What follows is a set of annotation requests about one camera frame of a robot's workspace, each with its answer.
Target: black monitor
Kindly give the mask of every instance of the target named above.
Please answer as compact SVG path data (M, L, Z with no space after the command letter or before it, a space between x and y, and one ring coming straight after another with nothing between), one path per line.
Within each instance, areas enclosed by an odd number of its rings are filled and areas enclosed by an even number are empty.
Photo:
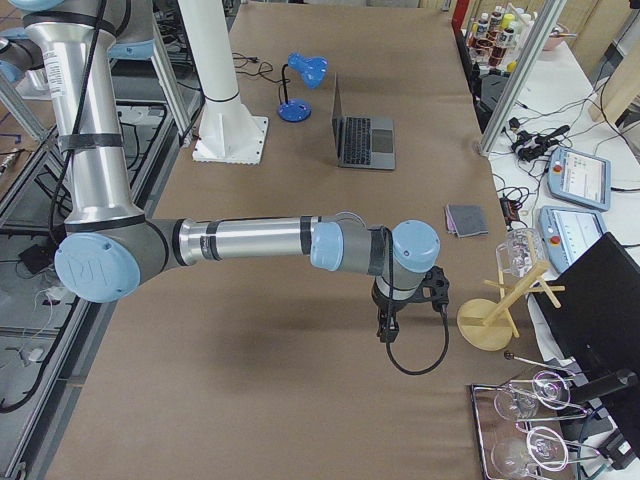
M573 356L589 381L621 369L640 375L640 267L605 233L550 285L562 307L535 294L560 350ZM640 457L640 385L600 398Z

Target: white desk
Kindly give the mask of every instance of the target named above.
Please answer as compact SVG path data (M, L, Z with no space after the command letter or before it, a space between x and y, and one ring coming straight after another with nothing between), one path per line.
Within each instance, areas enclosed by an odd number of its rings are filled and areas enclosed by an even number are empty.
M568 46L562 43L554 51L542 52L518 99L530 109L516 106L512 111L512 116L518 117L520 120L531 118L523 126L530 133L545 130L548 133L561 125L569 124L572 125L572 128L567 135L572 136L593 127L587 133L572 137L572 148L611 160L613 186L619 188L640 187L640 165L624 140L616 137L598 145L603 140L613 137L615 133L606 123L594 126L595 122L591 120L588 113L590 103L585 104L584 108L583 105L578 105L566 109L562 113L541 118L535 118L539 115L531 110L534 109L541 113L555 112L571 102L588 97L591 92L591 84ZM502 134L493 149L494 153L489 157L493 172L500 175L507 186L526 186L535 191L537 181L518 168L517 157L512 153L503 154L511 151L510 146L511 141L505 134ZM526 169L531 168L531 165L527 165L525 162L522 162L521 165ZM541 173L543 168L544 165L540 162L533 173ZM495 181L496 188L503 186L501 180L496 178ZM532 195L524 203L523 209L520 211L521 219L530 227L535 227L538 211L544 205L575 206L551 197L546 177L541 182L537 201L535 195ZM638 209L640 209L640 193L612 192L611 209L604 212L603 217L608 230L622 244L640 243L640 221L638 221L636 213ZM629 249L628 252L636 262L640 263L640 248ZM543 358L547 360L554 357L561 358L559 348L551 336L542 313L532 299L529 300L529 312L536 329L538 345ZM606 434L594 436L587 443L597 445L604 438L606 438ZM591 464L585 462L585 467L589 473L593 473L599 464L600 462ZM623 471L605 471L598 478L602 480L637 480L640 478L640 461L636 459Z

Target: blue desk lamp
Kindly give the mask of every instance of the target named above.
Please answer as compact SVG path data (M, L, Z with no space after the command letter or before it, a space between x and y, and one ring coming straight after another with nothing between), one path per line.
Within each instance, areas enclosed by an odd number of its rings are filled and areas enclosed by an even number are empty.
M302 80L309 88L316 88L322 83L327 73L327 59L324 57L303 57L299 53L292 53L287 63L282 66L282 86L284 88L284 103L278 107L278 115L287 122L301 122L311 115L311 105L301 98L289 100L287 93L288 80L284 76L287 67L291 67L300 74Z

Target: laptop screen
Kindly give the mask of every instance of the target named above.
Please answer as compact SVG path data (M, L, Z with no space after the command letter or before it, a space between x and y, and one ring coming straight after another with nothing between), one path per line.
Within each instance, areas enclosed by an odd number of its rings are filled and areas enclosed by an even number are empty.
M338 74L335 76L333 86L333 111L331 112L331 126L333 138L336 140L336 150L340 149L340 120L342 119L342 103L340 101L340 89L338 88Z

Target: laptop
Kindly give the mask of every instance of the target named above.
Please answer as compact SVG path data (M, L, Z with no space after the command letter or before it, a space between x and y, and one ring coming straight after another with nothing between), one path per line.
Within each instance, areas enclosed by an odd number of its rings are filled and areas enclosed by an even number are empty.
M331 119L338 152L338 166L371 170L396 168L393 120L384 117L344 117L338 75Z

